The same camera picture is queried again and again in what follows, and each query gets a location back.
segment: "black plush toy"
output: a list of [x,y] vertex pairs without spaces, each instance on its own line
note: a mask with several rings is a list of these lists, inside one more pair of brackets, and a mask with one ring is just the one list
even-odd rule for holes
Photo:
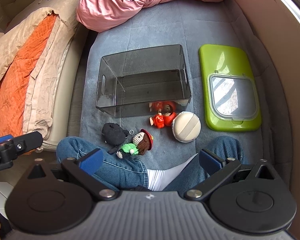
[[124,143],[125,138],[129,135],[129,131],[122,129],[117,123],[107,122],[102,128],[101,134],[106,139],[106,143],[114,146],[113,149],[108,151],[109,154],[113,154]]

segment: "brown crocheted hair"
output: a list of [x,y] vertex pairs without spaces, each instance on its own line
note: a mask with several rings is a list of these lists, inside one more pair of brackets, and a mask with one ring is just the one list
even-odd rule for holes
[[138,144],[138,154],[139,155],[144,155],[147,150],[150,148],[150,141],[147,135],[145,135],[142,139],[142,141]]

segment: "white round toy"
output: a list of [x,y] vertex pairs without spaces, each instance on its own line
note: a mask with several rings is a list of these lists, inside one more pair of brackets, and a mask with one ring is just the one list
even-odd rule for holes
[[182,143],[196,139],[201,130],[199,118],[191,112],[181,112],[172,121],[173,136]]

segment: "box handle cutout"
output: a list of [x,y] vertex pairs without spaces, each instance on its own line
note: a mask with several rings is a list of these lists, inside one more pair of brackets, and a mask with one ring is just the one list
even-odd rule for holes
[[106,93],[106,76],[105,75],[102,75],[101,93],[103,95]]
[[185,73],[185,82],[186,82],[186,87],[188,87],[188,82],[187,82],[187,80],[188,80],[188,73],[187,73],[187,70],[185,69],[185,65],[183,64],[182,65],[183,67],[183,72]]

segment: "green crocheted shirt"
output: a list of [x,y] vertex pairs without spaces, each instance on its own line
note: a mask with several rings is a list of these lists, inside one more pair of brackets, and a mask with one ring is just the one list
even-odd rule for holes
[[125,153],[130,153],[131,155],[137,155],[139,153],[137,147],[133,143],[123,144],[121,150]]

